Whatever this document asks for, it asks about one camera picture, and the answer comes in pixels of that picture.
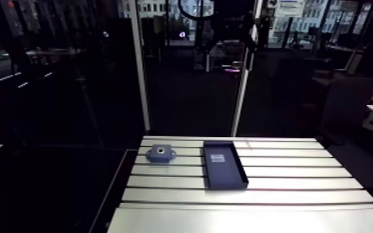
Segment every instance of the white label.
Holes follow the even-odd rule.
[[[225,162],[223,154],[210,154],[211,162]]]
[[[276,8],[276,17],[302,17],[304,11],[304,0],[280,0]]]

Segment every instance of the building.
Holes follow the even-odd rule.
[[[342,0],[329,0],[331,2],[330,10],[325,19],[322,32],[325,33],[346,33],[349,30],[351,22],[353,21],[354,14],[357,8],[357,2],[342,1]],[[291,31],[300,33],[308,33],[309,28],[318,28],[321,19],[324,15],[324,9],[327,5],[327,0],[305,0],[304,11],[302,17],[294,19],[291,26]],[[366,20],[367,13],[371,5],[365,4],[362,12],[360,13],[354,33],[360,33],[362,25]],[[275,19],[274,30],[271,32],[271,37],[280,37],[286,31],[288,17],[280,17]]]

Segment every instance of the white sign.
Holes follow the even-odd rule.
[[[279,0],[276,8],[276,17],[302,17],[304,11],[304,0]]]

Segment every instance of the floor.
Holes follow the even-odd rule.
[[[239,136],[309,136],[315,121],[312,111],[277,101],[296,96],[281,91],[284,87],[275,79],[280,59],[289,56],[289,52],[257,56],[248,79]],[[188,49],[169,51],[161,63],[149,58],[146,67],[154,134],[230,135],[239,77],[221,71],[194,70],[192,52]]]
[[[0,156],[0,232],[88,232],[124,155],[41,147]]]

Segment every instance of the vertical metal post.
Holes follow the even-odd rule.
[[[287,22],[287,27],[286,27],[286,31],[285,31],[285,36],[283,37],[283,42],[282,42],[282,48],[285,48],[286,47],[286,44],[287,44],[287,40],[289,39],[289,34],[291,32],[291,27],[292,27],[292,23],[294,21],[294,18],[293,17],[290,17],[289,18],[289,21]]]
[[[205,56],[205,71],[207,73],[209,72],[209,62],[210,62],[210,55],[209,53],[207,53]]]
[[[166,45],[170,45],[169,40],[169,0],[165,0],[165,14],[166,14]]]
[[[254,5],[254,8],[253,8],[255,19],[260,18],[262,4],[263,4],[263,0],[255,1],[255,5]],[[255,26],[253,26],[251,34],[252,34],[252,39],[254,41],[256,39],[256,35],[257,35],[257,28]],[[244,95],[246,93],[248,74],[252,70],[252,66],[253,66],[253,63],[252,63],[252,64],[250,64],[249,69],[247,69],[247,67],[246,67],[247,60],[249,59],[248,54],[249,54],[249,50],[246,48],[245,54],[244,54],[244,59],[243,59],[243,65],[244,65],[243,68],[242,68],[243,72],[242,72],[242,77],[240,79],[239,93],[237,94],[237,101],[235,103],[235,112],[234,112],[234,117],[233,117],[233,124],[232,124],[231,132],[230,132],[230,135],[232,137],[236,137],[236,135],[237,135],[237,129],[239,128],[239,123],[240,123],[240,116],[242,114]],[[254,55],[255,55],[254,52],[251,52],[251,56],[250,56],[250,61],[251,62],[253,62]]]
[[[311,52],[313,52],[313,53],[317,51],[317,45],[318,45],[318,42],[321,39],[322,29],[324,28],[324,24],[325,24],[325,21],[327,19],[328,12],[330,11],[330,7],[331,7],[332,2],[333,2],[332,0],[328,0],[327,5],[325,5],[324,14],[322,15],[320,26],[318,27],[318,32],[315,36],[314,44],[312,45]]]
[[[363,9],[364,2],[357,2],[356,13],[354,14],[353,21],[351,22],[350,28],[348,29],[349,34],[353,34],[354,28],[356,27],[357,20]]]
[[[147,106],[147,94],[146,94],[146,86],[144,82],[143,53],[142,53],[141,40],[140,40],[138,6],[137,6],[136,1],[129,1],[129,7],[130,9],[132,9],[130,11],[131,28],[133,31],[134,52],[136,53],[136,66],[138,69],[138,79],[139,79],[140,99],[142,102],[144,129],[145,131],[149,131],[151,130],[151,124],[149,121],[149,108]]]
[[[337,33],[338,33],[338,28],[340,27],[340,24],[341,24],[341,20],[343,20],[343,15],[344,15],[344,11],[341,11],[341,15],[338,19],[336,19],[336,23],[335,23],[335,28],[334,28],[334,32],[333,32],[333,36],[331,38],[331,41],[333,41],[335,38],[338,38],[337,37]]]

